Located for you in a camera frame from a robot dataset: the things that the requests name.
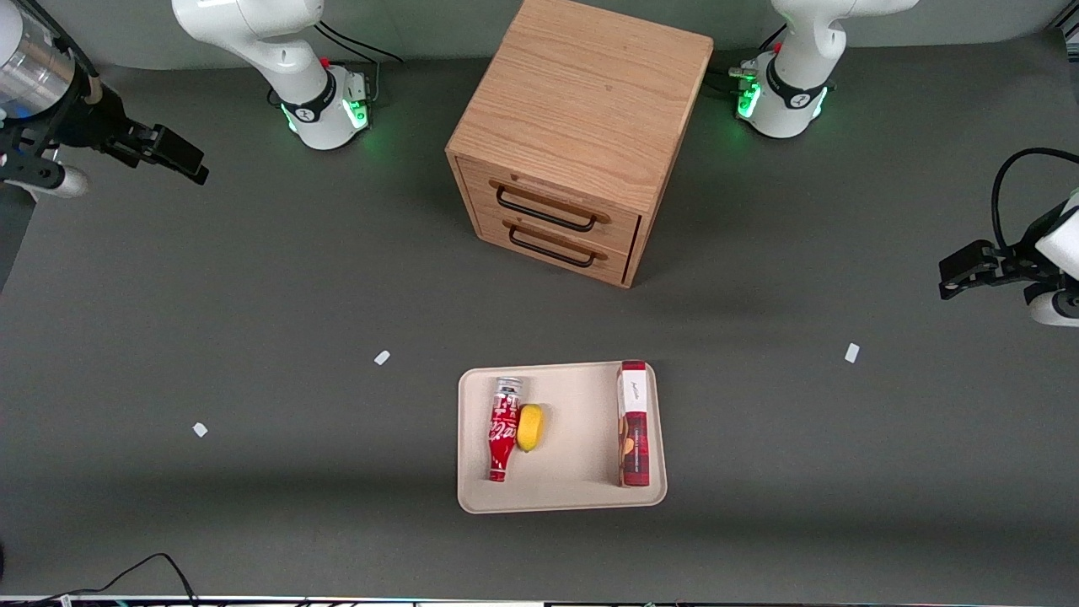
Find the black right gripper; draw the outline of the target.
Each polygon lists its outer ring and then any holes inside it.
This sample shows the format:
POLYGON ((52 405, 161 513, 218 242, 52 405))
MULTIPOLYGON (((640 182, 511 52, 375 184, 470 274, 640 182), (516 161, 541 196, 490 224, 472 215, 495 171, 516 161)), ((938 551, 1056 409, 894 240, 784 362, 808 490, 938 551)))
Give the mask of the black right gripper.
POLYGON ((166 126, 134 126, 120 96, 99 79, 90 79, 67 107, 55 142, 109 154, 128 168, 159 164, 199 185, 209 176, 203 151, 166 126))

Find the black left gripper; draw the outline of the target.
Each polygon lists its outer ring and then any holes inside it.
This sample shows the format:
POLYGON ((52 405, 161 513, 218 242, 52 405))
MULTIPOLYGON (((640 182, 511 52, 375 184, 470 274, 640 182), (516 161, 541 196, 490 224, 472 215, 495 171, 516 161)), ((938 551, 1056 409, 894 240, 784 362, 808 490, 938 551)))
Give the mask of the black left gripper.
POLYGON ((1076 285, 1076 203, 1063 202, 1044 212, 1003 261, 987 239, 976 239, 939 262, 939 296, 948 301, 976 287, 1038 282, 1053 287, 1076 285))

